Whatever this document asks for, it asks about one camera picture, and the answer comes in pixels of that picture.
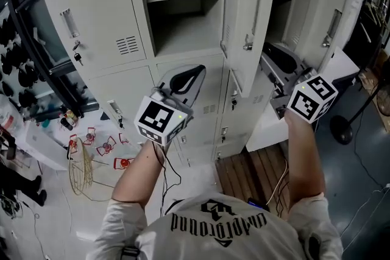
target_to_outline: dark blue floor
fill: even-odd
[[[331,220],[341,233],[355,215],[357,209],[380,189],[365,173],[359,159],[353,152],[353,141],[348,146],[337,143],[330,133],[329,121],[334,115],[351,118],[368,98],[360,84],[350,87],[339,102],[321,119],[316,139],[327,185],[326,196],[329,201]],[[352,124],[354,134],[360,118]],[[381,184],[390,183],[390,133],[387,133],[374,104],[364,112],[361,128],[357,137],[356,151],[371,175]],[[344,252],[343,259],[373,259],[372,249],[381,229],[390,223],[390,191],[383,198],[383,193],[375,192],[367,205],[342,236],[344,249],[361,230],[360,234]]]

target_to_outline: round black base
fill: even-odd
[[[352,127],[348,125],[348,120],[340,115],[331,118],[330,131],[336,141],[345,146],[353,139]]]

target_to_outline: shirt sleeve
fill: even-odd
[[[288,223],[298,232],[308,259],[341,259],[341,238],[330,221],[324,193],[292,206]]]
[[[125,246],[133,246],[135,238],[147,227],[145,212],[138,203],[110,200],[101,232],[87,260],[119,260]]]

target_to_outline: wooden pallet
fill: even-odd
[[[278,144],[255,152],[242,152],[216,162],[219,180],[225,195],[236,197],[245,202],[249,198],[253,198],[263,206],[271,197],[285,171],[285,166],[285,157]],[[285,220],[288,216],[289,206],[287,183],[288,174],[268,204],[271,213],[278,215],[279,211],[281,218]],[[280,191],[281,196],[277,204],[278,191]]]

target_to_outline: person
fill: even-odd
[[[165,160],[162,151],[148,141],[116,184],[87,260],[341,259],[341,239],[328,215],[313,129],[291,111],[286,111],[285,119],[289,133],[287,222],[215,193],[183,200],[147,226],[144,208]]]
[[[0,161],[0,190],[1,194],[16,203],[16,190],[20,190],[24,195],[30,197],[38,205],[43,206],[47,198],[47,193],[42,190],[39,194],[42,178],[37,176],[34,180],[29,180],[8,168]]]

